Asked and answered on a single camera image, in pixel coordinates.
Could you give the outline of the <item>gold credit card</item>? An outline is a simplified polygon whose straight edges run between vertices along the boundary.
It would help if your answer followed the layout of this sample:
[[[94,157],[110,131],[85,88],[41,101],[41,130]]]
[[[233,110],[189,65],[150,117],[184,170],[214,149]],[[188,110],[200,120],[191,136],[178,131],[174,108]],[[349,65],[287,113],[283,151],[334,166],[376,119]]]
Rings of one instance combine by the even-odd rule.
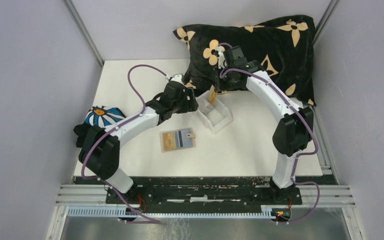
[[[208,98],[207,98],[208,102],[209,102],[211,105],[214,104],[214,102],[215,102],[215,100],[216,100],[216,98],[217,98],[217,95],[218,95],[218,93],[217,93],[216,90],[215,90],[215,86],[212,85],[212,86],[210,87],[209,91],[208,91]]]

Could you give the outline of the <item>beige leather card holder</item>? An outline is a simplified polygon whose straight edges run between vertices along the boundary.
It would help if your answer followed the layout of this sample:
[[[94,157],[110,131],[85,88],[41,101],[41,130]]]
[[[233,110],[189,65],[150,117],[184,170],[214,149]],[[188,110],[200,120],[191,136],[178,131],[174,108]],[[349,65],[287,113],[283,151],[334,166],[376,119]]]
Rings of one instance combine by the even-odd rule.
[[[173,152],[196,147],[196,134],[192,127],[159,133],[161,152]]]

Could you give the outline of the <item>white credit card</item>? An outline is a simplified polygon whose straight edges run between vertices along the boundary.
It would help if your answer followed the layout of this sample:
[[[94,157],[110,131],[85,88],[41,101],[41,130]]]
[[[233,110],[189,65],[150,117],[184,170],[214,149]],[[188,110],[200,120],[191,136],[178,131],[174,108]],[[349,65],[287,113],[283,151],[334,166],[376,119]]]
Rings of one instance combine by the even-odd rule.
[[[189,149],[196,146],[195,134],[191,128],[176,130],[174,133],[176,139],[176,150]]]

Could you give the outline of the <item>clear plastic card box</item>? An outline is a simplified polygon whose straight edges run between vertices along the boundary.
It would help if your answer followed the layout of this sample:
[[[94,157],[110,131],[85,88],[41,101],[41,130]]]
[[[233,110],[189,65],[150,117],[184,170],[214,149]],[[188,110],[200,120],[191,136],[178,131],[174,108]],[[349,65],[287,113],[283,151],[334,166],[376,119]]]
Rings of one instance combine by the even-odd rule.
[[[201,99],[208,100],[208,94],[209,91],[207,90],[205,93],[196,98],[196,101],[198,103],[198,109],[194,112],[194,115],[197,116],[198,119],[203,123],[203,125],[207,129],[209,129],[213,134],[217,134],[233,121],[233,116],[229,108],[217,98],[215,99],[215,102],[213,104],[215,109],[209,114],[204,115],[199,110],[199,103],[201,102]]]

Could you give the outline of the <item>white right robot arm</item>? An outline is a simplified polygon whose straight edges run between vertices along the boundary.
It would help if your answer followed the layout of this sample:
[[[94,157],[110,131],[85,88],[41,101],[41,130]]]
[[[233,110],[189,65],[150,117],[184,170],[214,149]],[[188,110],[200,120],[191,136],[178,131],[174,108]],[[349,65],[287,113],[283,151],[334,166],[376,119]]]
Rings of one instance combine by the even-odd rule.
[[[315,139],[314,112],[300,107],[274,83],[258,61],[249,61],[239,46],[220,43],[215,48],[219,76],[217,90],[245,87],[268,108],[277,122],[272,142],[278,152],[274,174],[269,181],[269,199],[282,204],[294,191],[300,156],[306,155],[308,143]]]

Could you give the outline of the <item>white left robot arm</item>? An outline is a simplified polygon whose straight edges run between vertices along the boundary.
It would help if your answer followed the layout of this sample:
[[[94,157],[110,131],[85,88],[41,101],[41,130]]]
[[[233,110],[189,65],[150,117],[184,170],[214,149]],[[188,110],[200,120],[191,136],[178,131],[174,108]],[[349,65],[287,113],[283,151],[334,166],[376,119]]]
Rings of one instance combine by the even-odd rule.
[[[174,114],[198,109],[195,90],[177,81],[169,81],[163,92],[145,103],[144,108],[106,127],[91,126],[83,140],[78,160],[99,179],[118,190],[118,197],[129,204],[138,191],[134,181],[119,166],[120,150],[142,132],[157,127]]]

